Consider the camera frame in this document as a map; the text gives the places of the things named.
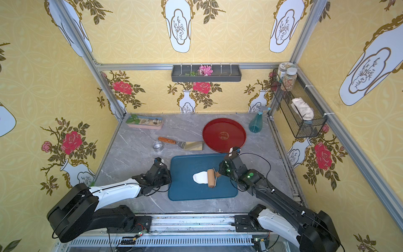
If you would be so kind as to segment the wooden rolling pin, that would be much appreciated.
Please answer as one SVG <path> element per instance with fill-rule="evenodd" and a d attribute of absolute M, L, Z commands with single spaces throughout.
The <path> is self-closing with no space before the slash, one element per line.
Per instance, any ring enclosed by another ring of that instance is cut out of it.
<path fill-rule="evenodd" d="M 214 169 L 207 170 L 207 184 L 208 187 L 213 189 L 216 186 L 217 179 L 221 176 L 221 174 Z"/>

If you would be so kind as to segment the teal plastic tray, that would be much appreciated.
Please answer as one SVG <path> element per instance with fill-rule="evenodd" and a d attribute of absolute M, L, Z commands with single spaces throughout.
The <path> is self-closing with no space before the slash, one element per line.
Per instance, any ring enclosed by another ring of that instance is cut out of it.
<path fill-rule="evenodd" d="M 224 154 L 179 155 L 171 159 L 172 201 L 230 198 L 238 194 L 230 179 L 217 176 Z"/>

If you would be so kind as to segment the white dough lump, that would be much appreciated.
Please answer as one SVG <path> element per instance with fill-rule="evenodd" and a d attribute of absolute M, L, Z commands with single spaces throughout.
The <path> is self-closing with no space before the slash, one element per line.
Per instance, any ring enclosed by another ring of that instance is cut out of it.
<path fill-rule="evenodd" d="M 193 175 L 193 180 L 197 184 L 208 184 L 208 172 L 202 171 Z"/>

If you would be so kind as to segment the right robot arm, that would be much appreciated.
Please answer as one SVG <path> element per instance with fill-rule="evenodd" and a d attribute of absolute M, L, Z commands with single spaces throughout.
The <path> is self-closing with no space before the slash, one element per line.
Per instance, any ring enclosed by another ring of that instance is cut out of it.
<path fill-rule="evenodd" d="M 238 188 L 268 204 L 256 221 L 264 230 L 274 231 L 301 252 L 335 252 L 342 243 L 332 219 L 316 213 L 277 189 L 260 172 L 248 169 L 240 154 L 229 153 L 219 165 L 219 173 L 229 177 Z"/>

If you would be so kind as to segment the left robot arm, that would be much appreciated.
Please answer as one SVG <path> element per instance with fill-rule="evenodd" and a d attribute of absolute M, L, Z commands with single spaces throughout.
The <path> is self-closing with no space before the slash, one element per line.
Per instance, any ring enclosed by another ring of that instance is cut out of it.
<path fill-rule="evenodd" d="M 102 228 L 117 233 L 149 232 L 151 216 L 137 217 L 126 205 L 115 208 L 109 205 L 152 196 L 171 182 L 169 168 L 158 157 L 147 173 L 128 180 L 93 187 L 77 184 L 47 214 L 53 229 L 52 238 L 67 243 L 87 231 Z"/>

